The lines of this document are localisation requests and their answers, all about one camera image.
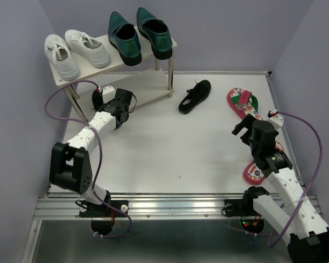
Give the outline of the black lace shoe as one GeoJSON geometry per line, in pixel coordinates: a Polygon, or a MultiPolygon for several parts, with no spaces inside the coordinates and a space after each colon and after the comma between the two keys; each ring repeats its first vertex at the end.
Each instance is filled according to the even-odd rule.
{"type": "MultiPolygon", "coordinates": [[[[135,103],[137,103],[137,97],[134,95],[133,98],[135,99],[135,103]]],[[[111,102],[112,101],[109,101],[107,104],[102,104],[101,91],[97,91],[97,90],[93,91],[92,103],[93,103],[94,110],[96,110],[98,112],[105,111],[105,112],[109,112],[109,113],[124,111],[120,108],[116,108],[116,107],[112,106],[111,102]]]]}
{"type": "Polygon", "coordinates": [[[184,115],[190,113],[196,106],[208,98],[211,92],[211,83],[208,80],[202,80],[186,92],[186,97],[178,106],[179,112],[184,115]]]}

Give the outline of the green loafer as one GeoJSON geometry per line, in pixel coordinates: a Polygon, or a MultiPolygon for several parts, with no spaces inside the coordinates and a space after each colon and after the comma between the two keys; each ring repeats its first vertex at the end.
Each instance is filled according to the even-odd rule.
{"type": "Polygon", "coordinates": [[[134,25],[116,11],[109,18],[108,39],[125,65],[135,66],[141,63],[141,45],[134,25]]]}
{"type": "Polygon", "coordinates": [[[143,7],[137,10],[137,27],[151,44],[155,58],[167,60],[173,55],[173,42],[168,26],[143,7]]]}

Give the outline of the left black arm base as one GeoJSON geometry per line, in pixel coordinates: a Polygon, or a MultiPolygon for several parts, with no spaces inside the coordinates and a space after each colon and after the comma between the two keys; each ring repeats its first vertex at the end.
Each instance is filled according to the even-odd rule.
{"type": "Polygon", "coordinates": [[[116,238],[123,234],[121,226],[116,219],[129,219],[128,201],[111,201],[109,206],[96,205],[86,200],[77,200],[75,204],[79,207],[79,217],[91,219],[90,228],[93,235],[100,238],[116,238]]]}

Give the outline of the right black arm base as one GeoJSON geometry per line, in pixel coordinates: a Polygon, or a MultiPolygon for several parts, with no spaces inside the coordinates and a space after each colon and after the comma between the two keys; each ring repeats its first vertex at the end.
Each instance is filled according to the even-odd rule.
{"type": "Polygon", "coordinates": [[[266,237],[261,234],[264,228],[264,219],[253,208],[253,201],[262,195],[269,195],[263,187],[252,186],[248,188],[241,199],[225,199],[221,210],[226,217],[240,217],[241,230],[248,235],[266,237]]]}

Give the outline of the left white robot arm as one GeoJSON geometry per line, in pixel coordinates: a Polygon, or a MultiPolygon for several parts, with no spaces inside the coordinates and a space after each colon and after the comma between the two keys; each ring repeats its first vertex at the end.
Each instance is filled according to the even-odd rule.
{"type": "Polygon", "coordinates": [[[79,195],[100,216],[111,209],[118,211],[111,206],[110,193],[96,184],[103,160],[101,141],[128,121],[135,98],[128,90],[96,88],[92,94],[95,115],[91,121],[70,140],[57,142],[52,148],[49,182],[79,195]]]}

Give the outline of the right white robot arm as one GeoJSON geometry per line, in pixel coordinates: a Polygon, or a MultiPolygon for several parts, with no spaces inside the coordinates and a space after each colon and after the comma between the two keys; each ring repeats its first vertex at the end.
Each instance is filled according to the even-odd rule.
{"type": "Polygon", "coordinates": [[[278,112],[269,113],[267,121],[248,114],[232,131],[250,147],[257,167],[284,204],[275,203],[263,187],[250,187],[232,210],[244,214],[259,214],[279,234],[276,242],[283,240],[292,262],[329,262],[329,224],[319,215],[296,177],[287,155],[276,148],[277,129],[283,124],[278,112]]]}

